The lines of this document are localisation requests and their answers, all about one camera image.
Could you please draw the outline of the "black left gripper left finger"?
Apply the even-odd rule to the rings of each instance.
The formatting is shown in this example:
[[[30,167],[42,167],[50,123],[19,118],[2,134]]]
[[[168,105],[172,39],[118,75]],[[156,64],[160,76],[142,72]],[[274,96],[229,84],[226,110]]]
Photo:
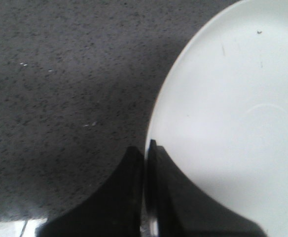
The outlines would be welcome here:
[[[127,148],[109,178],[83,203],[36,229],[37,237],[139,237],[144,156]]]

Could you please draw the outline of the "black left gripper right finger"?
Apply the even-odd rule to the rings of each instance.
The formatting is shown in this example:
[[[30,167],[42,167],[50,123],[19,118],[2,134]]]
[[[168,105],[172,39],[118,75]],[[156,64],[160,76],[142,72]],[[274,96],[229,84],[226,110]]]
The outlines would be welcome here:
[[[154,237],[266,235],[258,224],[198,188],[155,140],[147,153],[147,212]]]

